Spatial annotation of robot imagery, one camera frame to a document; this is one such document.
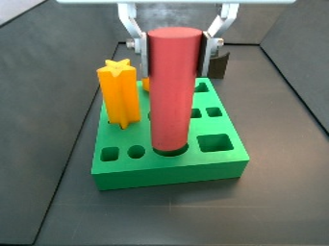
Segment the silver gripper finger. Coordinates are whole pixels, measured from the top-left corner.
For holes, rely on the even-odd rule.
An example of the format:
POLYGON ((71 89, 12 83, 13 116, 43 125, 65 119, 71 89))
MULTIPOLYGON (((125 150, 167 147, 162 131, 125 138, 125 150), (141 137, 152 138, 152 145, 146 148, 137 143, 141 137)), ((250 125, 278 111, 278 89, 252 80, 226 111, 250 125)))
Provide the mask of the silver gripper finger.
POLYGON ((127 46, 140 55, 141 76, 148 76, 148 35, 141 31, 136 22, 136 5, 133 3, 117 3, 117 17, 132 38, 127 46))
POLYGON ((214 21, 203 32, 200 42, 200 76, 208 77, 218 61, 218 51, 223 46, 222 35, 235 21, 239 10, 238 3, 222 3, 214 21))

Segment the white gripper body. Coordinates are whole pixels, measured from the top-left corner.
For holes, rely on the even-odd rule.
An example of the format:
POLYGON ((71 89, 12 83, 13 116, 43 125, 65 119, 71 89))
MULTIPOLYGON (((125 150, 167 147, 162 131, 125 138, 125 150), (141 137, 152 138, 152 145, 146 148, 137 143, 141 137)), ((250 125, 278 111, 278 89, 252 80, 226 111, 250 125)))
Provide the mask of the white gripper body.
POLYGON ((55 0, 60 4, 291 4, 295 0, 55 0))

